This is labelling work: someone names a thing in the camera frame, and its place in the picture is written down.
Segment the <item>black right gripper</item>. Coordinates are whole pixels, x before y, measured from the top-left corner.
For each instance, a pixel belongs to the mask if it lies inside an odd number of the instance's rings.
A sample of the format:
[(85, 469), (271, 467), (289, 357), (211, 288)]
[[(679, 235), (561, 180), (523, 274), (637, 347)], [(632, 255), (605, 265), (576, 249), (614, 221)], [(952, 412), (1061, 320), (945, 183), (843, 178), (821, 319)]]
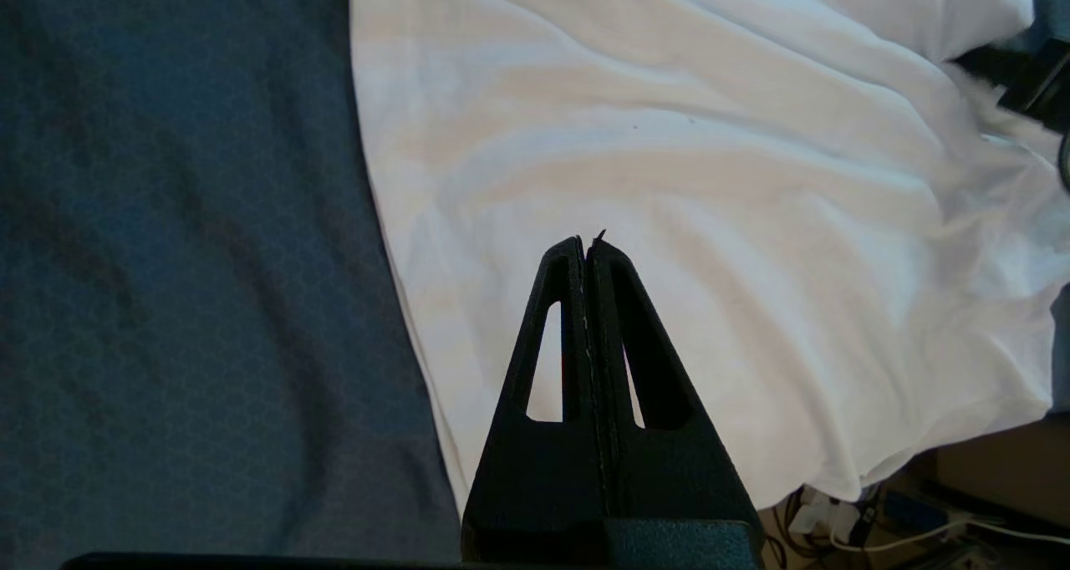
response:
[(981, 47), (953, 60), (970, 76), (994, 84), (997, 105), (1044, 128), (1069, 128), (1069, 44), (1048, 38), (1036, 51)]

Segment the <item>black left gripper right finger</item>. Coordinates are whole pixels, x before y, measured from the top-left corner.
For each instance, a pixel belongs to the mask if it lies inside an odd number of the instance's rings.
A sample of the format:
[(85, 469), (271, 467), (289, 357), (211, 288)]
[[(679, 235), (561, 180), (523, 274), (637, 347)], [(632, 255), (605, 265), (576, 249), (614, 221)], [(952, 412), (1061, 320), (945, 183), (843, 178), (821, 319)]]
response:
[(585, 279), (605, 510), (763, 546), (756, 509), (635, 263), (597, 237)]

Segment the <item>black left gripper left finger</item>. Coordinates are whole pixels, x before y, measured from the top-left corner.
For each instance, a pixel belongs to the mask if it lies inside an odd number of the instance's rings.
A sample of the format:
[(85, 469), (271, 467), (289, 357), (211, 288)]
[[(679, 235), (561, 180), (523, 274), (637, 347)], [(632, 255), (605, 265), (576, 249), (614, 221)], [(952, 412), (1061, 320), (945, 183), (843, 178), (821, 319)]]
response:
[[(559, 422), (528, 416), (542, 333), (557, 308)], [(540, 261), (462, 517), (461, 555), (484, 565), (603, 565), (603, 486), (584, 327), (580, 238)]]

